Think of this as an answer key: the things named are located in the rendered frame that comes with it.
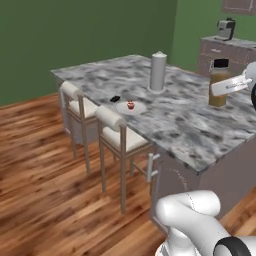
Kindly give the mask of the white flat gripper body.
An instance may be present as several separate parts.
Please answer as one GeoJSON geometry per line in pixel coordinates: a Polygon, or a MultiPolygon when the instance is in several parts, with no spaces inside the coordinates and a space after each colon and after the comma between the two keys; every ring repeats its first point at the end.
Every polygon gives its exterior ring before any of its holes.
{"type": "Polygon", "coordinates": [[[211,91],[214,96],[226,95],[247,88],[248,84],[251,82],[251,78],[246,78],[244,75],[239,75],[212,84],[211,91]]]}

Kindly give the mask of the mauve base cabinet run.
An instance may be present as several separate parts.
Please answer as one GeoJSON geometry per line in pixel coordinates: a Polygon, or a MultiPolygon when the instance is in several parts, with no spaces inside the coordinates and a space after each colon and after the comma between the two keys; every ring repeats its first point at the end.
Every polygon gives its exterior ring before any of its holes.
{"type": "Polygon", "coordinates": [[[249,63],[256,61],[256,42],[236,38],[220,41],[213,36],[201,38],[198,72],[208,77],[211,61],[220,58],[229,60],[229,71],[233,76],[239,75],[249,63]]]}

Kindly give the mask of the white round plate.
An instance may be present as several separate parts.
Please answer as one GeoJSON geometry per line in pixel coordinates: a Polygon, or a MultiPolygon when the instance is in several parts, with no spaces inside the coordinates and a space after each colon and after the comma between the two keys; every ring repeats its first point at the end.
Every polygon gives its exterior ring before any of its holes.
{"type": "Polygon", "coordinates": [[[146,111],[146,106],[144,103],[135,101],[134,107],[132,109],[128,108],[127,101],[119,102],[115,105],[115,109],[124,115],[139,115],[146,111]]]}

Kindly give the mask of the grey island cabinet door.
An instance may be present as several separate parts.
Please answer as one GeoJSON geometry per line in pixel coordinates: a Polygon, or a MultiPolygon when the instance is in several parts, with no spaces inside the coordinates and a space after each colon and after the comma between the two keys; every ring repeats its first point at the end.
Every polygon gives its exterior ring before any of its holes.
{"type": "Polygon", "coordinates": [[[200,176],[196,171],[185,168],[180,161],[170,157],[163,149],[158,148],[156,153],[160,157],[154,161],[154,169],[158,174],[151,183],[150,218],[159,230],[167,234],[168,228],[161,224],[156,216],[157,201],[170,194],[196,190],[200,176]]]}

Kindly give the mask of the amber jar with black lid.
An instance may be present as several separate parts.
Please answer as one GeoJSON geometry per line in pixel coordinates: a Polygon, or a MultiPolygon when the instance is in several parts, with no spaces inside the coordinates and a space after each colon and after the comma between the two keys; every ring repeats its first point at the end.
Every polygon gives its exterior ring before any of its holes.
{"type": "Polygon", "coordinates": [[[209,101],[211,106],[221,107],[226,104],[226,96],[214,96],[212,86],[214,83],[226,80],[230,77],[229,60],[226,58],[214,59],[211,63],[209,101]]]}

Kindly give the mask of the grey coffee machine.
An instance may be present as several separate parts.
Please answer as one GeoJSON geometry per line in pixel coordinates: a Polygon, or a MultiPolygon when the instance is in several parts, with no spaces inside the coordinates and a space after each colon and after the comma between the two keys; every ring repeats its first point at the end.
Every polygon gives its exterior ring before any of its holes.
{"type": "Polygon", "coordinates": [[[225,20],[219,20],[217,22],[217,35],[216,40],[229,41],[233,38],[236,21],[232,18],[226,18],[225,20]]]}

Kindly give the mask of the grey paper towel roll holder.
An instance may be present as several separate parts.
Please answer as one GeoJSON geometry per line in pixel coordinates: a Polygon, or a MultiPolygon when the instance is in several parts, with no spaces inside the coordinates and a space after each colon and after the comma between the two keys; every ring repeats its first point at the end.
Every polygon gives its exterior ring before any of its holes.
{"type": "Polygon", "coordinates": [[[167,55],[161,51],[151,57],[151,71],[149,89],[154,93],[160,93],[164,89],[167,55]]]}

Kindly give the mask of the white cushioned wooden stool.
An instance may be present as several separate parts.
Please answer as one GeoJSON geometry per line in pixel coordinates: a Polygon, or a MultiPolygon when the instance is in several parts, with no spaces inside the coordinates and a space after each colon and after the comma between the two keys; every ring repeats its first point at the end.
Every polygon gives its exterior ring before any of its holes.
{"type": "Polygon", "coordinates": [[[67,111],[67,122],[73,156],[77,156],[75,131],[72,122],[72,120],[75,120],[81,126],[86,172],[90,173],[87,127],[97,122],[95,113],[98,106],[88,98],[84,97],[82,91],[71,82],[64,81],[60,86],[60,91],[63,95],[64,105],[67,111]]]}
{"type": "Polygon", "coordinates": [[[149,150],[151,145],[130,129],[125,119],[114,110],[101,105],[97,108],[95,115],[98,121],[102,190],[106,191],[104,148],[107,148],[120,160],[120,208],[121,213],[124,214],[126,212],[126,161],[130,160],[130,175],[133,175],[134,169],[137,169],[147,177],[148,172],[134,162],[134,157],[149,150]]]}

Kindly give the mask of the mauve wall cabinet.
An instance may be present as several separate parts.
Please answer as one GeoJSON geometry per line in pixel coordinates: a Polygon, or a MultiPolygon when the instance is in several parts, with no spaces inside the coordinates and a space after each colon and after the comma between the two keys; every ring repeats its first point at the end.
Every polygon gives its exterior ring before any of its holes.
{"type": "Polygon", "coordinates": [[[232,14],[256,15],[256,0],[222,0],[222,11],[232,14]]]}

